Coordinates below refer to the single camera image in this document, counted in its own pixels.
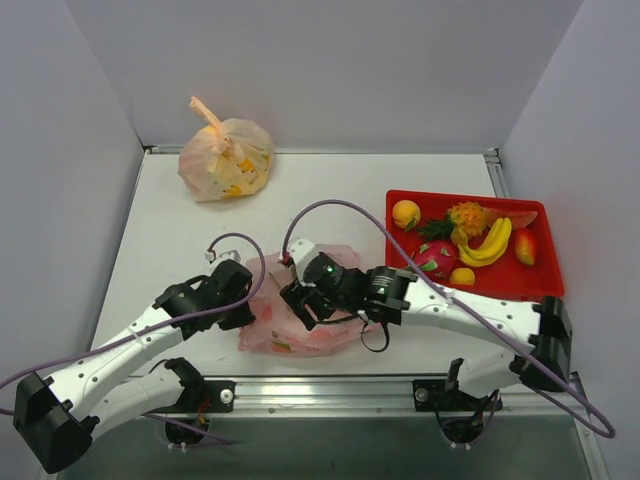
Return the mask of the pink plastic bag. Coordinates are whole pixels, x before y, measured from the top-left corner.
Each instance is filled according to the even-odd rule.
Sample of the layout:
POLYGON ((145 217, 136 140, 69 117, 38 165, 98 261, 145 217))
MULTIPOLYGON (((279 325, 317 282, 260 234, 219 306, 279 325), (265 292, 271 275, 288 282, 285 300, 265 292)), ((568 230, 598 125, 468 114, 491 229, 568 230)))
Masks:
POLYGON ((258 293, 249 301, 255 320, 240 329, 238 350, 288 357, 332 355, 360 339, 362 322, 319 325, 308 331, 280 296, 292 274, 279 263, 279 255, 265 257, 266 276, 258 293))

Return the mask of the red toy dragon fruit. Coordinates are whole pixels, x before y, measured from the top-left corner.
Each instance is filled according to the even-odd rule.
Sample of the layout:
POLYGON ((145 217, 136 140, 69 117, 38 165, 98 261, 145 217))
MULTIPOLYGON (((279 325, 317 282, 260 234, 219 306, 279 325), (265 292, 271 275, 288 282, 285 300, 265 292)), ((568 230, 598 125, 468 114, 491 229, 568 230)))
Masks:
POLYGON ((422 243, 411 260, 433 281, 447 281, 458 261, 458 248, 446 240, 422 243))

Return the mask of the orange toy pineapple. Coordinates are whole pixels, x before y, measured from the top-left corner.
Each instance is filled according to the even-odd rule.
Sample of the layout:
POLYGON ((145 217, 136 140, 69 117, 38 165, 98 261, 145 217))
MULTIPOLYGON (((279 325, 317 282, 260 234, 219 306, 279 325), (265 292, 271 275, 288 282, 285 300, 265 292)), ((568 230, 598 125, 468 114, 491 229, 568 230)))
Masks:
POLYGON ((443 219, 429 219, 417 232, 429 240, 443 240, 458 229, 472 238, 480 236, 487 225, 485 209, 477 202, 468 201, 449 208, 443 219))

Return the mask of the yellow fruit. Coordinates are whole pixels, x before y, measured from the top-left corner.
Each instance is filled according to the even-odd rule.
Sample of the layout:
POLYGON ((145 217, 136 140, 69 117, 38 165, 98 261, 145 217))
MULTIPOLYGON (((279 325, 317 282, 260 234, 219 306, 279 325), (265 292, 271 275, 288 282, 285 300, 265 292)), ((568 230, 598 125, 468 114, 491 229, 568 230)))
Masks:
POLYGON ((509 218, 498 218, 480 247, 471 248, 466 234, 459 229, 454 231, 452 241, 458 248, 459 259, 463 264, 480 268, 489 266, 502 257, 507 250, 512 230, 509 218))

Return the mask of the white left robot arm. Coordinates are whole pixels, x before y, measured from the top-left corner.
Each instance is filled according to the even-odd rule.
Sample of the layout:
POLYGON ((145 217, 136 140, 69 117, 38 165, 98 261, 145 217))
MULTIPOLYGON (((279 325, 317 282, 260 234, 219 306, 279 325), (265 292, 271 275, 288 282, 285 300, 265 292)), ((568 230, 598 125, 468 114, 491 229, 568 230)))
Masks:
POLYGON ((217 323, 252 320, 244 303, 251 272, 232 258, 208 275, 168 287, 144 312, 91 356, 43 378, 28 373, 16 388, 13 425, 43 469, 58 473, 79 460, 107 431, 165 407, 195 411, 210 394, 184 358, 151 373, 132 373, 217 323))

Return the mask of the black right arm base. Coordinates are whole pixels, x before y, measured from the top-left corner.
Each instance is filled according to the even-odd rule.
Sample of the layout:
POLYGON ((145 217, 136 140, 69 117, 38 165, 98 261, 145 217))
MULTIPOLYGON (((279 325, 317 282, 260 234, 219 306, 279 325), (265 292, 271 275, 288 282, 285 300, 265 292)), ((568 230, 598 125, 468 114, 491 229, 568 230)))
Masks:
POLYGON ((498 390, 480 398, 459 388, 458 374, 464 361, 451 362, 445 377, 412 381, 414 409, 433 413, 441 434, 452 449, 470 450, 492 424, 503 403, 498 390))

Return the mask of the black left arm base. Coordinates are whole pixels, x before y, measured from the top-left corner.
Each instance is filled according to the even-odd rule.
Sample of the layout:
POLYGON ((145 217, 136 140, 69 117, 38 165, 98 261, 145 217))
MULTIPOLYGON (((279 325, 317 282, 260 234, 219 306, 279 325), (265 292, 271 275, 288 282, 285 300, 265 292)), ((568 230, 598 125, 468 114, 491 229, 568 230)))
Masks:
POLYGON ((235 444, 234 440, 210 432, 208 414, 231 413, 234 408, 236 383, 232 380, 206 380, 185 358, 158 361, 149 374, 159 369, 162 373, 175 373, 182 392, 175 404, 151 414, 164 424, 161 438, 171 448, 186 451, 190 448, 222 447, 235 444))

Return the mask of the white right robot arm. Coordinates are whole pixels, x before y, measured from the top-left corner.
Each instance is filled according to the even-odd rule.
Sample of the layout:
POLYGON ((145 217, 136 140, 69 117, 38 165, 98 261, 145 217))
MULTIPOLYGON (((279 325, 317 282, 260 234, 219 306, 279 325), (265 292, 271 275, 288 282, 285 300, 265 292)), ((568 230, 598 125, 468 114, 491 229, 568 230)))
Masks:
POLYGON ((570 376, 572 326, 556 297, 506 301, 443 287, 386 266, 346 268, 323 252, 293 267, 280 296, 307 329, 344 312, 384 330, 433 327, 498 346, 483 358, 455 358, 443 385, 446 402, 465 409, 496 390, 522 384, 563 392, 570 376))

